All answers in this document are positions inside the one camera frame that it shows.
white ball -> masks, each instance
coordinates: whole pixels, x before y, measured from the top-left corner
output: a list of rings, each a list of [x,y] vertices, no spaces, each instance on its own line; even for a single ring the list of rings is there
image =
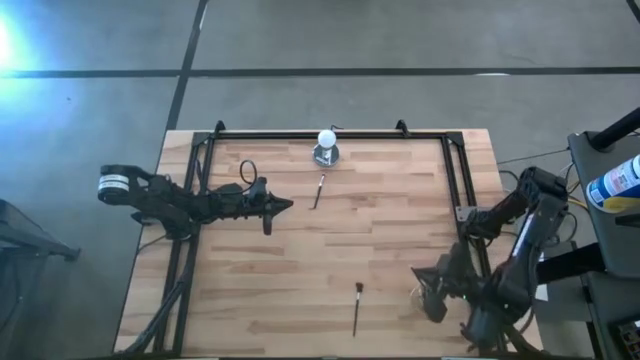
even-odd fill
[[[325,149],[328,149],[336,144],[336,133],[331,130],[322,130],[318,134],[318,144]]]

concrete floor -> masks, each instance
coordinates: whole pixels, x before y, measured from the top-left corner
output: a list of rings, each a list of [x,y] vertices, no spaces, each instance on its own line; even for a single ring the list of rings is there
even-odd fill
[[[0,70],[179,70],[197,5],[5,0]],[[637,66],[638,37],[623,0],[211,0],[193,68]],[[177,83],[0,78],[0,198],[82,248],[76,263],[49,262],[21,320],[29,337],[16,344],[20,358],[110,352],[140,227],[131,209],[97,200],[99,167],[154,169]],[[389,128],[404,119],[488,128],[504,160],[564,148],[569,133],[601,129],[638,99],[640,75],[196,78],[177,128]],[[504,168],[559,171],[569,161],[563,153]],[[574,212],[579,242],[594,241]],[[588,350],[583,327],[540,321],[548,350]]]

blue and white can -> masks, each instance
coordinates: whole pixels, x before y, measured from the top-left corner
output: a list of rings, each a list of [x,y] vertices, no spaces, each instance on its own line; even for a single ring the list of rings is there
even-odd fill
[[[640,206],[640,155],[591,181],[586,197],[593,206],[608,213]]]

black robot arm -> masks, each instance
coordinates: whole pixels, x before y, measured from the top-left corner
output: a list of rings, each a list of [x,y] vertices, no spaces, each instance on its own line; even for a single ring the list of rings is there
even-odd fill
[[[509,258],[489,278],[476,274],[469,248],[461,243],[442,255],[436,267],[413,269],[423,285],[428,317],[442,321],[444,298],[463,297],[473,310],[462,335],[479,348],[494,347],[505,329],[531,307],[537,287],[535,266],[566,215],[567,199],[563,178],[532,167],[522,173],[517,188],[492,209],[473,210],[461,224],[465,237],[494,239],[504,224],[527,215]]]
[[[225,184],[203,195],[192,194],[167,176],[147,173],[137,166],[105,165],[100,169],[98,199],[109,205],[129,205],[140,212],[132,217],[162,223],[167,238],[184,240],[197,229],[218,219],[257,216],[263,219],[265,235],[271,234],[272,219],[291,207],[293,201],[267,193],[267,179],[258,177],[248,191],[239,184]]]

wooden tabletop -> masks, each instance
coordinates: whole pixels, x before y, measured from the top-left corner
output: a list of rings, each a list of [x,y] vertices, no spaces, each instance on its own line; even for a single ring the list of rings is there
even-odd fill
[[[461,131],[478,203],[492,206],[504,193],[489,134]],[[183,184],[192,135],[167,133],[158,173]],[[239,164],[251,159],[268,190],[294,205],[274,218],[271,236],[262,234],[257,218],[203,227],[183,356],[467,354],[459,323],[467,321],[468,305],[448,299],[445,320],[434,324],[419,310],[417,291],[410,297],[417,281],[409,267],[434,266],[457,241],[440,142],[339,140],[340,160],[330,169],[312,161],[314,145],[216,141],[210,188],[242,183]],[[323,173],[318,208],[310,210]],[[159,226],[146,228],[141,244],[163,233]],[[512,245],[509,236],[493,242],[492,267]],[[138,255],[116,350],[133,342],[158,309],[170,247],[161,241]],[[364,283],[364,292],[353,338],[356,282]],[[526,337],[540,346],[535,322]]]

